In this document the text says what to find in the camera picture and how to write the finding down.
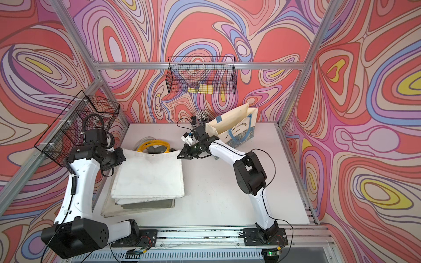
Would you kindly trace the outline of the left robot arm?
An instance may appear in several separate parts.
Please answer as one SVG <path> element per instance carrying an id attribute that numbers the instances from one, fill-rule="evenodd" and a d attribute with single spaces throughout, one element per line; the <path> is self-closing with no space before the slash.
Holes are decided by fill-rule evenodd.
<path id="1" fill-rule="evenodd" d="M 46 247 L 62 259 L 91 253 L 116 241 L 135 244 L 139 240 L 135 220 L 108 224 L 93 215 L 96 176 L 113 172 L 126 161 L 122 148 L 114 147 L 115 139 L 99 114 L 84 118 L 82 135 L 83 144 L 75 146 L 63 160 L 69 181 L 60 211 L 54 224 L 41 233 Z"/>

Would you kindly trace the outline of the aluminium frame post right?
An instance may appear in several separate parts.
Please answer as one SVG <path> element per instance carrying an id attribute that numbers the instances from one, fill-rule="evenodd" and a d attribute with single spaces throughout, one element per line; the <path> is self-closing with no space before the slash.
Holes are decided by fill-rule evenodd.
<path id="1" fill-rule="evenodd" d="M 278 121 L 278 127 L 281 127 L 286 119 L 288 114 L 291 112 L 293 108 L 293 104 L 298 97 L 298 93 L 301 87 L 304 85 L 304 81 L 307 77 L 307 74 L 310 72 L 312 67 L 312 62 L 316 57 L 318 50 L 320 49 L 323 40 L 325 39 L 326 34 L 334 20 L 334 17 L 339 10 L 340 6 L 342 5 L 343 1 L 330 1 L 326 12 L 322 18 L 321 24 L 318 28 L 318 31 L 315 34 L 314 41 L 310 45 L 310 49 L 308 54 L 304 60 L 304 67 L 300 70 L 300 73 L 297 76 L 297 79 L 294 83 L 294 86 L 291 88 L 287 101 L 285 102 L 284 108 L 282 109 L 282 113 L 280 119 Z"/>

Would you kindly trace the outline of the cream canvas tote bag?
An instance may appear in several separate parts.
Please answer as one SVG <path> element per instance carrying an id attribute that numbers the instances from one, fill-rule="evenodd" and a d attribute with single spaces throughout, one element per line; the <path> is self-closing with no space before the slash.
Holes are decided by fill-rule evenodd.
<path id="1" fill-rule="evenodd" d="M 140 139 L 135 147 L 133 148 L 133 151 L 140 151 L 143 153 L 144 150 L 146 150 L 147 147 L 149 146 L 159 146 L 159 145 L 163 145 L 167 148 L 167 150 L 165 151 L 165 153 L 169 153 L 171 151 L 174 151 L 174 149 L 172 149 L 170 147 L 170 143 L 164 141 L 164 140 L 159 140 L 159 139 L 155 139 L 154 137 L 144 137 L 142 139 Z M 146 201 L 146 200 L 157 200 L 157 199 L 165 199 L 165 198 L 129 198 L 129 199 L 134 199 L 134 200 L 141 200 L 141 201 Z M 104 207 L 102 209 L 101 215 L 105 218 L 109 218 L 109 217 L 116 217 L 119 215 L 125 215 L 125 214 L 133 214 L 133 213 L 140 213 L 143 211 L 152 211 L 152 210 L 158 210 L 158 209 L 123 209 L 121 206 L 115 205 L 115 201 L 117 201 L 116 199 L 113 199 L 111 197 L 111 191 L 109 190 L 108 194 L 107 194 L 107 198 L 104 204 Z"/>

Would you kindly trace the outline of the aluminium frame post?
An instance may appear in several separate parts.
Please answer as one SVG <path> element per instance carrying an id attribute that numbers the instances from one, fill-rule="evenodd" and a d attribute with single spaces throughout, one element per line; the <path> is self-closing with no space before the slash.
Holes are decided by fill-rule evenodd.
<path id="1" fill-rule="evenodd" d="M 326 12 L 322 18 L 321 24 L 318 28 L 318 31 L 315 34 L 314 41 L 310 45 L 310 49 L 308 54 L 304 60 L 304 67 L 300 70 L 300 73 L 297 76 L 297 79 L 294 83 L 294 86 L 291 88 L 287 101 L 285 102 L 284 108 L 282 109 L 282 113 L 280 119 L 278 121 L 278 127 L 281 127 L 286 119 L 288 114 L 291 112 L 293 108 L 293 104 L 298 97 L 298 93 L 301 87 L 304 85 L 304 81 L 307 77 L 307 74 L 310 72 L 312 67 L 312 62 L 316 57 L 318 50 L 320 49 L 323 40 L 325 39 L 326 34 L 334 20 L 334 17 L 339 10 L 340 6 L 342 5 L 343 1 L 330 1 Z"/>
<path id="2" fill-rule="evenodd" d="M 117 102 L 117 99 L 115 98 L 109 85 L 105 82 L 101 70 L 97 67 L 95 59 L 91 55 L 87 45 L 85 44 L 81 34 L 79 33 L 78 28 L 70 13 L 68 12 L 68 9 L 66 8 L 64 2 L 50 1 L 50 4 L 54 8 L 58 18 L 60 19 L 61 23 L 68 32 L 69 39 L 73 41 L 73 43 L 81 53 L 81 56 L 87 68 L 94 76 L 94 83 L 91 85 L 90 88 L 85 90 L 85 94 L 93 95 L 99 88 L 101 88 L 108 99 Z"/>

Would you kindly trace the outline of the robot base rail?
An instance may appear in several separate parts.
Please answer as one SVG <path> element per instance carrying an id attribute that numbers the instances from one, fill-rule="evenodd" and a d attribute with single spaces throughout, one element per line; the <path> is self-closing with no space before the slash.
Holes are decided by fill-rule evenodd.
<path id="1" fill-rule="evenodd" d="M 154 228 L 147 252 L 114 247 L 69 259 L 71 263 L 341 263 L 339 249 L 326 227 L 283 226 L 270 245 L 258 244 L 247 226 Z"/>

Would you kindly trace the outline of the black cup of sticks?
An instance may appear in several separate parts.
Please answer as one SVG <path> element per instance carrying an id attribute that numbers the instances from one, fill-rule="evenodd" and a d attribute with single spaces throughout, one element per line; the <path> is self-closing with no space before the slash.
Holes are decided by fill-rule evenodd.
<path id="1" fill-rule="evenodd" d="M 209 112 L 207 110 L 198 110 L 196 112 L 197 123 L 203 127 L 209 122 Z"/>

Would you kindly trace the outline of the white yellow-handled bag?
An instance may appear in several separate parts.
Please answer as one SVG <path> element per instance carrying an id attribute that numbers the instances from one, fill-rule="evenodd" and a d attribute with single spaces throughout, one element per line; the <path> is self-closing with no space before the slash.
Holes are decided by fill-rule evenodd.
<path id="1" fill-rule="evenodd" d="M 110 197 L 119 205 L 145 203 L 185 196 L 180 150 L 143 153 L 123 149 L 126 160 L 118 166 Z"/>

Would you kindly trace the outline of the yellow sticky notes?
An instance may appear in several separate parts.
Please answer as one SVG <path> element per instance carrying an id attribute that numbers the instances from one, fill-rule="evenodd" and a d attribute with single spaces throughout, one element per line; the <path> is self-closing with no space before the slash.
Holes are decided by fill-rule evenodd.
<path id="1" fill-rule="evenodd" d="M 191 94 L 213 94 L 214 86 L 211 84 L 199 84 L 197 87 L 188 88 L 187 92 Z"/>

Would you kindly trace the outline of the aluminium frame post left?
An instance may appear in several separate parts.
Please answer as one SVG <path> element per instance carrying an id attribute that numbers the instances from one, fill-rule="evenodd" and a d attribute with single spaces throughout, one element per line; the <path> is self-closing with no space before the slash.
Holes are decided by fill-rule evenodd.
<path id="1" fill-rule="evenodd" d="M 50 4 L 54 8 L 58 18 L 60 19 L 61 23 L 68 32 L 69 39 L 73 41 L 73 43 L 81 53 L 81 56 L 87 68 L 94 76 L 94 83 L 91 85 L 90 88 L 85 90 L 85 94 L 93 95 L 99 88 L 101 88 L 108 99 L 117 102 L 117 99 L 115 98 L 109 85 L 105 82 L 101 70 L 97 67 L 95 59 L 91 55 L 87 45 L 85 44 L 81 34 L 79 33 L 78 28 L 70 13 L 68 12 L 68 9 L 66 8 L 64 2 L 50 1 Z"/>

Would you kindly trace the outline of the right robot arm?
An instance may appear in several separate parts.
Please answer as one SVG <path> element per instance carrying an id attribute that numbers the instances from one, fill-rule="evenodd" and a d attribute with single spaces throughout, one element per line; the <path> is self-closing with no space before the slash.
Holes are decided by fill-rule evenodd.
<path id="1" fill-rule="evenodd" d="M 255 152 L 238 151 L 218 137 L 208 135 L 202 126 L 184 133 L 181 140 L 183 148 L 177 159 L 214 156 L 232 166 L 237 185 L 249 196 L 256 219 L 253 233 L 247 234 L 246 229 L 240 233 L 245 245 L 277 245 L 279 248 L 289 245 L 285 229 L 279 227 L 279 220 L 270 213 L 265 193 L 267 175 Z"/>

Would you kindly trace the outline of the aluminium frame crossbar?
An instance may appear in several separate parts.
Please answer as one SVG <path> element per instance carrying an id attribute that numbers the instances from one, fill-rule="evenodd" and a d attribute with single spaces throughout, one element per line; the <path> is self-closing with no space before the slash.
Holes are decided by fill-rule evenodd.
<path id="1" fill-rule="evenodd" d="M 238 70 L 303 70 L 303 62 L 95 62 L 98 70 L 165 70 L 170 65 L 195 66 L 210 68 L 211 66 L 233 65 Z"/>

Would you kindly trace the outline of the cream blue-handled tote bag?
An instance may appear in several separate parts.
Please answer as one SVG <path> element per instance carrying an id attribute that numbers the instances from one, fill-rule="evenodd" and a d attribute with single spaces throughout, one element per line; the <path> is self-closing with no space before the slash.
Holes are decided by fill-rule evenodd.
<path id="1" fill-rule="evenodd" d="M 257 117 L 258 108 L 246 103 L 206 123 L 206 133 L 237 148 L 254 137 Z"/>

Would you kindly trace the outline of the olive green canvas bag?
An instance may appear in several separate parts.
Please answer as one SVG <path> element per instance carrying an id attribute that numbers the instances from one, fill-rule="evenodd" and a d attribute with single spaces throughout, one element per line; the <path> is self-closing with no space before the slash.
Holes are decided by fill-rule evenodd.
<path id="1" fill-rule="evenodd" d="M 167 148 L 163 145 L 149 146 L 144 150 L 148 154 L 165 153 Z M 123 209 L 168 209 L 175 206 L 175 199 L 157 199 L 157 200 L 118 200 L 115 205 L 121 206 Z"/>

